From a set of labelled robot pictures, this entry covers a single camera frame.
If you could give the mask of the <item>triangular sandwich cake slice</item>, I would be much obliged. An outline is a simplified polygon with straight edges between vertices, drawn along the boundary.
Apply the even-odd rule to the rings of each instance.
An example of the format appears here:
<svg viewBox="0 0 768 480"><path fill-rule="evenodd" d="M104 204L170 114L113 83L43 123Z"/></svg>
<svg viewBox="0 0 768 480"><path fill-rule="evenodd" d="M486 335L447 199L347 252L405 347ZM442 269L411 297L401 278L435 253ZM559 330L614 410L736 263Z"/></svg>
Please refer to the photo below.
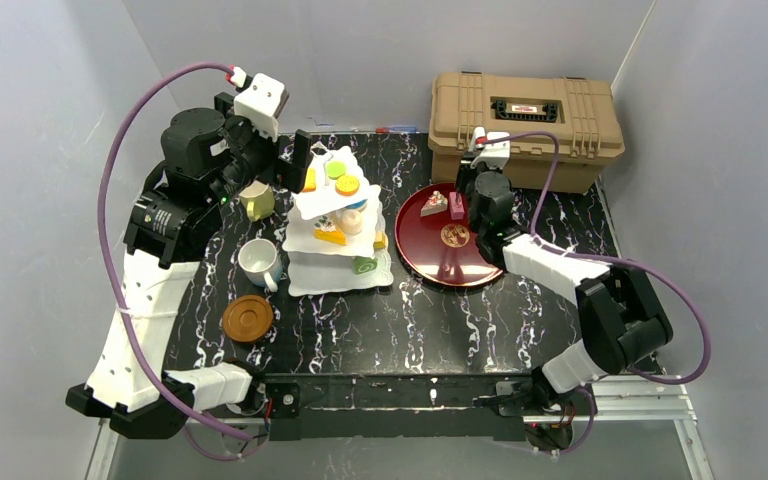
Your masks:
<svg viewBox="0 0 768 480"><path fill-rule="evenodd" d="M440 191L435 190L420 209L421 217L428 217L448 210L448 199Z"/></svg>

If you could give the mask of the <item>orange round cookie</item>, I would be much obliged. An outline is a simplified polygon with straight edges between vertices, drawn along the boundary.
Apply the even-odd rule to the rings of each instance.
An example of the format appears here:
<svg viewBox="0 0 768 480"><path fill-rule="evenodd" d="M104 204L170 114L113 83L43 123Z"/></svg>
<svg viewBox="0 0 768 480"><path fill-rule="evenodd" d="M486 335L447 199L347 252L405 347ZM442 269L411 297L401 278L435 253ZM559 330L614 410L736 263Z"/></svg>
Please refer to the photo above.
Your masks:
<svg viewBox="0 0 768 480"><path fill-rule="evenodd" d="M339 195L352 196L360 189L361 182L357 176L344 174L335 180L335 190Z"/></svg>

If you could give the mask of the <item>orange rectangular biscuit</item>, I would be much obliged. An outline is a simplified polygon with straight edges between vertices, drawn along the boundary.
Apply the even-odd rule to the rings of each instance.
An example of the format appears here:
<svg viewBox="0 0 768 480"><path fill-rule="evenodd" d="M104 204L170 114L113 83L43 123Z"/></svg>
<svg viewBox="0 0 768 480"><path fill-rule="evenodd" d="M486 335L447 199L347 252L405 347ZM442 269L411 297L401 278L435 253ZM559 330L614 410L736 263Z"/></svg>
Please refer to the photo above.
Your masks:
<svg viewBox="0 0 768 480"><path fill-rule="evenodd" d="M306 172L305 182L301 190L302 193L314 192L317 189L317 176L314 168L309 167Z"/></svg>

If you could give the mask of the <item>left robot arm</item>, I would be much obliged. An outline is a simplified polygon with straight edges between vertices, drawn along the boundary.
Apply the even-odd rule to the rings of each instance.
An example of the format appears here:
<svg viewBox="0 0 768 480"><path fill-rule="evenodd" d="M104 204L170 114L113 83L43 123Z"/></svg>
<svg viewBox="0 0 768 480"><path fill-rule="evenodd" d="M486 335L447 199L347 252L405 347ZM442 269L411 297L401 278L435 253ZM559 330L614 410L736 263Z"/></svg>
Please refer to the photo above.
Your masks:
<svg viewBox="0 0 768 480"><path fill-rule="evenodd" d="M124 271L112 280L117 308L89 379L66 404L106 418L129 439L168 439L195 414L249 395L256 370L232 360L188 371L164 368L184 294L222 228L222 207L254 181L299 192L312 161L298 131L290 160L277 140L220 108L176 114L162 132L162 160L148 175L126 228Z"/></svg>

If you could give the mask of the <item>yellow-green cup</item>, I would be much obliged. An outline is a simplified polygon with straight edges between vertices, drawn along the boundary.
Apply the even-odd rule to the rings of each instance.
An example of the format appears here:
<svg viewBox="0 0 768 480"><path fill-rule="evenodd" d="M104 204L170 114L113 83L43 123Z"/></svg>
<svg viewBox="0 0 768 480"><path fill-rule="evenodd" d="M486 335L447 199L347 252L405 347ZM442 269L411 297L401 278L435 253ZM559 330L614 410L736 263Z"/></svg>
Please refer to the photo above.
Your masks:
<svg viewBox="0 0 768 480"><path fill-rule="evenodd" d="M254 181L238 193L247 218L252 221L260 221L274 213L275 198L272 188L260 181Z"/></svg>

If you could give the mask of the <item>white mug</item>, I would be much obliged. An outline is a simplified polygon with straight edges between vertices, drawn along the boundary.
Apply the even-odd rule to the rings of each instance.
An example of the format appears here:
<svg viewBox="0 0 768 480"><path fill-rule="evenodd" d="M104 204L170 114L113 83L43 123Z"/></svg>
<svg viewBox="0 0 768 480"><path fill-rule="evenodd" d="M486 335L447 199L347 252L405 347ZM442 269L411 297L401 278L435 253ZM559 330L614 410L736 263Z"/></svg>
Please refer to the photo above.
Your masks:
<svg viewBox="0 0 768 480"><path fill-rule="evenodd" d="M283 263L277 246L270 240L247 241L237 255L237 262L252 284L269 292L279 290Z"/></svg>

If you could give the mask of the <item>white three-tier cake stand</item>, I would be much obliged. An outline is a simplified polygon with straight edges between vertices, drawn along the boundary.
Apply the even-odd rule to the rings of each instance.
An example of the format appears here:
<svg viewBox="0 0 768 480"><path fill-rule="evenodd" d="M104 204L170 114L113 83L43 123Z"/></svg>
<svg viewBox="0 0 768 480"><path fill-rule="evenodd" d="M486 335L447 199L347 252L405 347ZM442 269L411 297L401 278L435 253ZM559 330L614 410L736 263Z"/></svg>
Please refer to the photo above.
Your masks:
<svg viewBox="0 0 768 480"><path fill-rule="evenodd" d="M293 297L389 287L394 277L382 189L348 146L318 142L303 189L292 195L282 249Z"/></svg>

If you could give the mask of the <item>pink cake block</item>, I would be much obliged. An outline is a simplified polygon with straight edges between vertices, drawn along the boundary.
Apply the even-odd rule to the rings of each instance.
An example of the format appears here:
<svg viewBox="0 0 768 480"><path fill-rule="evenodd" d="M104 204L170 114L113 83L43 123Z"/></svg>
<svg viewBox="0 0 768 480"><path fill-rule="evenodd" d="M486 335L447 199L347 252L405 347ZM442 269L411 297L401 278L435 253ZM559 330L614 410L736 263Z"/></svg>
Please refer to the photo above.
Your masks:
<svg viewBox="0 0 768 480"><path fill-rule="evenodd" d="M465 206L460 193L452 191L448 199L449 214L453 221L460 221L465 216Z"/></svg>

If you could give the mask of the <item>brown wooden coaster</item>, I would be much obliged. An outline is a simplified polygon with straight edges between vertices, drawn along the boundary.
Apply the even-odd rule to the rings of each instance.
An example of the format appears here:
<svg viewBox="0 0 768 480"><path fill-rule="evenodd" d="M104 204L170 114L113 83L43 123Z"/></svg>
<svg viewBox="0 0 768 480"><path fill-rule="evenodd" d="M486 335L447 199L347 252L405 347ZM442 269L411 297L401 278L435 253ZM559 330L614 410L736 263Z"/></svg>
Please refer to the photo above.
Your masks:
<svg viewBox="0 0 768 480"><path fill-rule="evenodd" d="M241 343L257 342L267 334L273 321L272 306L258 295L245 295L233 300L222 314L224 333Z"/></svg>

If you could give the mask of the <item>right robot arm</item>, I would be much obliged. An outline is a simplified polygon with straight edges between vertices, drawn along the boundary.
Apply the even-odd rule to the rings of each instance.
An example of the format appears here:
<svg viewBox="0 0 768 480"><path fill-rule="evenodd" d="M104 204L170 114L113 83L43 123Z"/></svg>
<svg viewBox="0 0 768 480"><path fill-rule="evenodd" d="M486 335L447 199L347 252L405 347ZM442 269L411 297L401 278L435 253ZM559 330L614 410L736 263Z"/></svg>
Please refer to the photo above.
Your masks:
<svg viewBox="0 0 768 480"><path fill-rule="evenodd" d="M469 228L487 263L535 281L577 307L581 338L531 372L536 398L555 400L618 374L672 340L672 326L644 271L549 251L514 219L510 182L498 170L464 166L456 189L466 200Z"/></svg>

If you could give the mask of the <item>beige round macaron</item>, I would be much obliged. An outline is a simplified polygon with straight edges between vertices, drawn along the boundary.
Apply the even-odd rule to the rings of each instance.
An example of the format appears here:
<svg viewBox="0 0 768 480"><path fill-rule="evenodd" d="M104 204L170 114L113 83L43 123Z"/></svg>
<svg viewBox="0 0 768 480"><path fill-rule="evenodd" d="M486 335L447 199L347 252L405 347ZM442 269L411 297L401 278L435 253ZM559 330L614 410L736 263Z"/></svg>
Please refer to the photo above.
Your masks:
<svg viewBox="0 0 768 480"><path fill-rule="evenodd" d="M345 209L339 214L337 225L347 236L358 235L365 227L364 214L356 209Z"/></svg>

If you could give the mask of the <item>yellow triangular cake slice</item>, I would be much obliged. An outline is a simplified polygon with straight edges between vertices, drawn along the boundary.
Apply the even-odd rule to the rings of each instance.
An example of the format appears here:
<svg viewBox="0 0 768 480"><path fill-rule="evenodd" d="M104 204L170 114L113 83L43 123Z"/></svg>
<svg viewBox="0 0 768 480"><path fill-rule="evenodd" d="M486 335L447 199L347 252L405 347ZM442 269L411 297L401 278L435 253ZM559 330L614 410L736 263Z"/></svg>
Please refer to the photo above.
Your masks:
<svg viewBox="0 0 768 480"><path fill-rule="evenodd" d="M331 230L315 228L313 234L316 239L324 242L339 246L345 246L347 244L346 235L337 228Z"/></svg>

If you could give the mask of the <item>green round cookie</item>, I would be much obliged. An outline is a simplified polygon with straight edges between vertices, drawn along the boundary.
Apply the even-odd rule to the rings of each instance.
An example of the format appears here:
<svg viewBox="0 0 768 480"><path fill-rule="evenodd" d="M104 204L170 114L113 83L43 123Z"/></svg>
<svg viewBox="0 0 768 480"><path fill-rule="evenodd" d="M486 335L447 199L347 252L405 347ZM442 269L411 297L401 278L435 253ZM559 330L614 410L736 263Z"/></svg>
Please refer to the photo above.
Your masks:
<svg viewBox="0 0 768 480"><path fill-rule="evenodd" d="M347 167L341 161L329 161L325 164L325 172L330 180L337 180L345 175L346 171Z"/></svg>

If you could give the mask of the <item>green swirl roll cake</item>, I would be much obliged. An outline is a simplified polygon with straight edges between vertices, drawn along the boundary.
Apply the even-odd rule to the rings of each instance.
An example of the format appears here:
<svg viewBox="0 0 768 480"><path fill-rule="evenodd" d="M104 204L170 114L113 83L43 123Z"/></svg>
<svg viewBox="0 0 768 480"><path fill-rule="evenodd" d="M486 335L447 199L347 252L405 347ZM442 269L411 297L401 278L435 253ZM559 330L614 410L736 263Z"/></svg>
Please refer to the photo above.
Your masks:
<svg viewBox="0 0 768 480"><path fill-rule="evenodd" d="M351 266L355 275L367 274L378 268L378 259L376 257L356 256L352 259Z"/></svg>

